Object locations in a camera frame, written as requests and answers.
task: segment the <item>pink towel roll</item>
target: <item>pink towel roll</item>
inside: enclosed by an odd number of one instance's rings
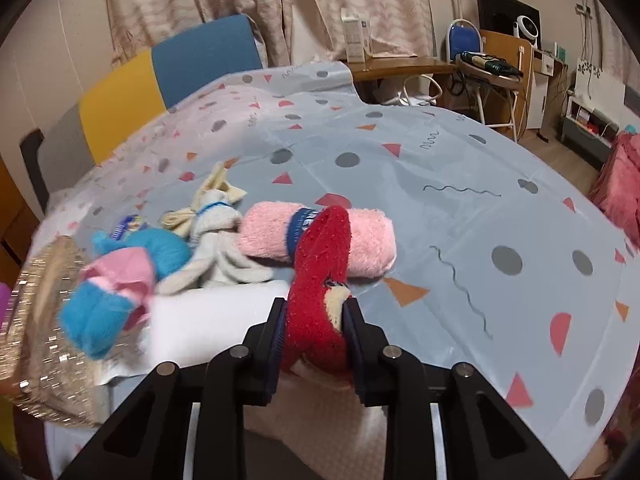
[[[289,202],[258,202],[244,215],[238,248],[247,256],[290,261],[287,232],[291,218],[305,206]],[[351,247],[348,276],[376,278],[396,260],[391,220],[377,209],[349,209]]]

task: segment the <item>gold tinsel bag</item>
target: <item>gold tinsel bag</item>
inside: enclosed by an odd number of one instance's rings
[[[109,415],[107,387],[94,382],[98,363],[58,325],[83,265],[69,237],[43,248],[23,267],[0,328],[0,394],[31,415],[70,426],[92,426]]]

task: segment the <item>blue plush toy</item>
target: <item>blue plush toy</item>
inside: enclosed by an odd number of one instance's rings
[[[105,232],[97,232],[92,238],[95,252],[103,256],[125,247],[142,247],[146,249],[156,268],[156,280],[164,280],[173,274],[191,258],[191,249],[177,234],[149,227],[135,231],[124,240],[114,240]]]
[[[191,250],[178,235],[158,228],[133,232],[124,240],[100,232],[92,241],[102,257],[81,271],[87,281],[62,308],[60,326],[76,347],[101,359],[126,325],[133,326],[145,313],[155,282],[179,270]]]

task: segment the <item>wooden floor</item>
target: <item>wooden floor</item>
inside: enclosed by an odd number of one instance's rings
[[[539,139],[533,130],[526,130],[518,143],[564,176],[583,195],[587,195],[598,177],[599,170],[562,144],[555,131],[543,128],[541,133],[549,139],[548,143]]]

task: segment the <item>red sock toy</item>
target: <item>red sock toy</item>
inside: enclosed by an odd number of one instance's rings
[[[325,295],[347,279],[350,243],[349,215],[337,205],[320,212],[300,238],[289,289],[283,370],[304,356],[329,374],[348,371],[346,343],[329,318]]]

